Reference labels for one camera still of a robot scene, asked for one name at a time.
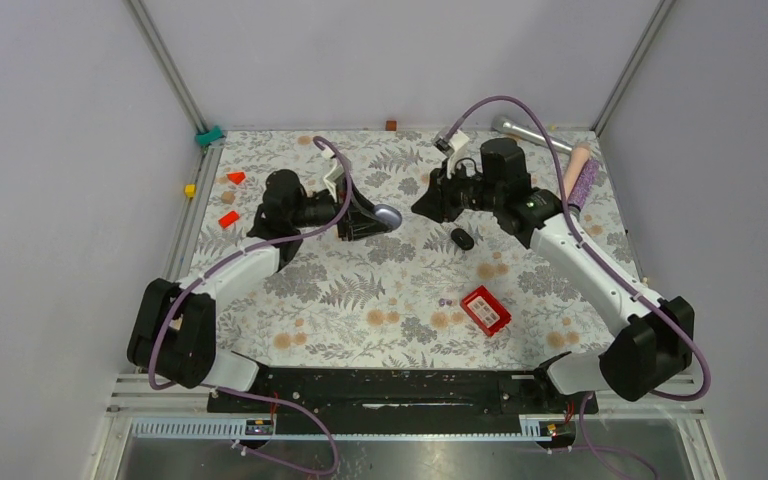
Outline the lavender oval case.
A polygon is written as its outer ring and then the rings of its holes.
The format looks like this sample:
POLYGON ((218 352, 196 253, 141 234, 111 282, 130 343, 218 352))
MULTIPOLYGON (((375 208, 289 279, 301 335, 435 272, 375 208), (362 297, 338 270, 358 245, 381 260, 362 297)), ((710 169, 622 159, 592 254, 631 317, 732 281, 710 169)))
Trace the lavender oval case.
POLYGON ((397 230, 403 221, 402 214, 390 205, 375 205, 373 213, 377 220, 386 225, 389 230, 397 230))

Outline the black earbud charging case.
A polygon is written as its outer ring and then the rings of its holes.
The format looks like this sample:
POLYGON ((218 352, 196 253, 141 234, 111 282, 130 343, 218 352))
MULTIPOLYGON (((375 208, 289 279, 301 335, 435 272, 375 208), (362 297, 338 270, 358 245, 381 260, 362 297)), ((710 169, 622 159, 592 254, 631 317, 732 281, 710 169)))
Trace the black earbud charging case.
POLYGON ((473 237, 462 228, 455 228, 450 232, 453 243, 463 251, 470 251, 475 246, 473 237))

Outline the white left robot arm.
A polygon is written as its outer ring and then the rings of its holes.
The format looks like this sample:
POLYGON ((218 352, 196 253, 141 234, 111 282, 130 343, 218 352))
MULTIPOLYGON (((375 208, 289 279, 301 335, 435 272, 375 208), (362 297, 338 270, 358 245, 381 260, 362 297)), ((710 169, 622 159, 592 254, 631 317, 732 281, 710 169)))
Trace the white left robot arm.
POLYGON ((335 227, 340 239, 356 241, 390 233, 402 221, 397 209, 372 204, 342 172, 326 185, 308 195, 295 172, 270 174, 252 229, 237 248, 203 273, 177 281, 159 278, 146 287, 127 360, 186 388, 232 389, 232 398, 245 410, 264 407, 271 387, 258 376, 262 366, 219 347, 218 314, 285 268, 302 246, 304 229, 315 233, 335 227))

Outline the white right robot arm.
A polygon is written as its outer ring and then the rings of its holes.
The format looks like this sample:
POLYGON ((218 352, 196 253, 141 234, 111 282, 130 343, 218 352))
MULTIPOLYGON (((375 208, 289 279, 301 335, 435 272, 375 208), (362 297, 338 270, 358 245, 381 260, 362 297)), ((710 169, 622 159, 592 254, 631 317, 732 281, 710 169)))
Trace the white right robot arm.
POLYGON ((492 213, 505 233, 568 278, 614 338, 601 351, 541 364, 545 377, 533 386, 537 405, 557 412, 573 394, 600 390, 637 401, 688 368, 695 322, 689 302, 665 299, 604 257, 559 197, 533 186, 515 140, 488 140, 479 154, 476 172, 455 160, 433 169, 412 212, 436 223, 453 222, 465 210, 492 213))

